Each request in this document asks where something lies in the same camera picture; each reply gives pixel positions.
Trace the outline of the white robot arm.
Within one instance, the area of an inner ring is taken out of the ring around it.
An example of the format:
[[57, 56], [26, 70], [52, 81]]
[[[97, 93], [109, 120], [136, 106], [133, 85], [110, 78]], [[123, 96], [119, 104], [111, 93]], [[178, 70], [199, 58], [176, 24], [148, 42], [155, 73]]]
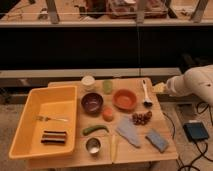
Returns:
[[182, 75], [154, 85], [153, 91], [166, 93], [171, 97], [195, 94], [213, 107], [213, 64], [190, 68]]

